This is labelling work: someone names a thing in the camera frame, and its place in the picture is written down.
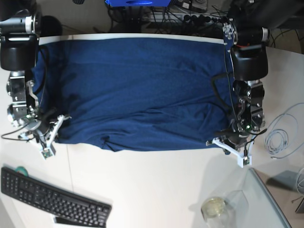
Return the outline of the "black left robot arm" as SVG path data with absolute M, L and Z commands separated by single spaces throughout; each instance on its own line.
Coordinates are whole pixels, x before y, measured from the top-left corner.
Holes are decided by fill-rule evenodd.
M 229 93 L 232 120 L 219 133 L 220 142 L 239 150 L 263 127 L 265 90 L 261 79 L 268 74 L 266 45 L 271 30 L 280 27 L 304 8 L 302 0 L 233 0 L 223 18 L 224 58 L 230 59 L 234 82 Z

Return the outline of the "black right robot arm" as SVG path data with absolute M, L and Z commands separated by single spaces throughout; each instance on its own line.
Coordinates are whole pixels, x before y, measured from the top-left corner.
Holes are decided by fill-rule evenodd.
M 48 72 L 48 49 L 39 46 L 42 14 L 34 0 L 0 2 L 0 67 L 10 72 L 6 90 L 11 122 L 27 129 L 46 145 L 52 131 L 47 122 L 52 112 L 41 110 Z

